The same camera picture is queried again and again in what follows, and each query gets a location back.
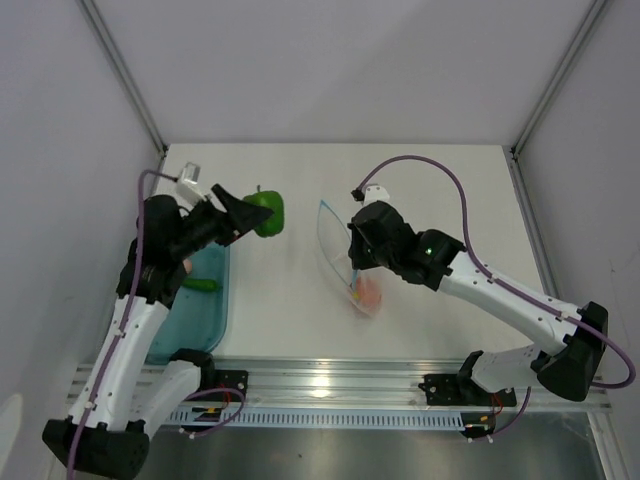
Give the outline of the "green toy bell pepper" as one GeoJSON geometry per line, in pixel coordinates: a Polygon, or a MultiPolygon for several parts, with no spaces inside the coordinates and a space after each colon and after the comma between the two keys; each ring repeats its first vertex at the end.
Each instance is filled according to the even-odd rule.
{"type": "Polygon", "coordinates": [[[259,237],[274,237],[284,230],[284,201],[279,192],[275,190],[262,190],[260,186],[257,186],[256,191],[244,196],[243,200],[252,205],[265,207],[272,211],[272,215],[254,229],[259,237]]]}

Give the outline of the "clear zip top bag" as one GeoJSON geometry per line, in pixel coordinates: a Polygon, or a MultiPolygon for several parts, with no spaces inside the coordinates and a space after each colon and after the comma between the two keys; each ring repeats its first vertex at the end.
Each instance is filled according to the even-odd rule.
{"type": "Polygon", "coordinates": [[[319,202],[316,217],[316,258],[318,268],[327,286],[343,302],[349,304],[360,316],[373,318],[361,312],[354,304],[352,293],[359,276],[376,280],[381,288],[379,275],[373,271],[361,271],[352,267],[348,249],[351,245],[351,234],[346,223],[325,201],[319,202]]]}

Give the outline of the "orange toy fruit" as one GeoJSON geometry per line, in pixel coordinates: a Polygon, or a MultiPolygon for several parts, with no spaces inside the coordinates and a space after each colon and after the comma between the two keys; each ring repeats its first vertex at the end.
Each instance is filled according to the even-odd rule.
{"type": "Polygon", "coordinates": [[[361,312],[374,316],[379,311],[382,301],[378,282],[370,277],[359,276],[355,282],[352,299],[361,312]]]}

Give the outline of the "green toy chili pepper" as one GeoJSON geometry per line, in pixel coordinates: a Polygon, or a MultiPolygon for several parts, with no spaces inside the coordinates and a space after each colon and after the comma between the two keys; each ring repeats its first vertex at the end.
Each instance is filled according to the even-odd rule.
{"type": "Polygon", "coordinates": [[[181,286],[183,288],[207,293],[217,292],[220,290],[220,285],[214,279],[187,277],[183,280],[181,286]]]}

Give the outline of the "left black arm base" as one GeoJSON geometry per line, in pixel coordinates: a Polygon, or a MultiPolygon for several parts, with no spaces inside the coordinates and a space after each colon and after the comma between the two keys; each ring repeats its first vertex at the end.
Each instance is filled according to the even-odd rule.
{"type": "Polygon", "coordinates": [[[230,389],[238,390],[245,395],[248,383],[249,372],[247,370],[216,370],[213,374],[205,376],[199,389],[187,400],[218,403],[238,401],[238,396],[230,392],[230,389]]]}

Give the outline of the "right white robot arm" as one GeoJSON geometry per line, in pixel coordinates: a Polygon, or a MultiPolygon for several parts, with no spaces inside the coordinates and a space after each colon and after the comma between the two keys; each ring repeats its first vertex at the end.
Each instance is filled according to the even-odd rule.
{"type": "Polygon", "coordinates": [[[508,388],[542,386],[565,400],[588,394],[604,354],[606,310],[590,302],[582,308],[526,287],[507,286],[484,273],[471,252],[448,234],[414,231],[391,205],[376,201],[348,225],[349,257],[357,270],[384,267],[409,284],[464,300],[530,340],[503,352],[475,351],[457,374],[458,395],[479,403],[508,388]]]}

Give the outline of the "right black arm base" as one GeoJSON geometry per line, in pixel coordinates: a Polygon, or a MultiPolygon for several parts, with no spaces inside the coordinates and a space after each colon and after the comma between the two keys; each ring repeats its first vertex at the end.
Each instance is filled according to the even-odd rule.
{"type": "Polygon", "coordinates": [[[490,393],[457,374],[426,374],[418,388],[425,394],[429,406],[515,407],[517,404],[513,390],[490,393]]]}

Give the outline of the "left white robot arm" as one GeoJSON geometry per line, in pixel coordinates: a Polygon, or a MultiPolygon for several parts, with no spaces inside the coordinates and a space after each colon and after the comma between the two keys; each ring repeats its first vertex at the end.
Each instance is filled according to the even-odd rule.
{"type": "Polygon", "coordinates": [[[188,348],[171,355],[145,395],[134,395],[148,351],[187,276],[186,260],[211,243],[231,245],[274,213],[232,196],[220,185],[212,192],[220,208],[207,196],[196,195],[187,215],[170,195],[139,199],[136,237],[120,273],[113,318],[98,358],[67,416],[49,420],[42,433],[68,478],[82,471],[133,479],[153,436],[180,403],[213,393],[244,398],[237,389],[217,386],[208,352],[188,348]]]}

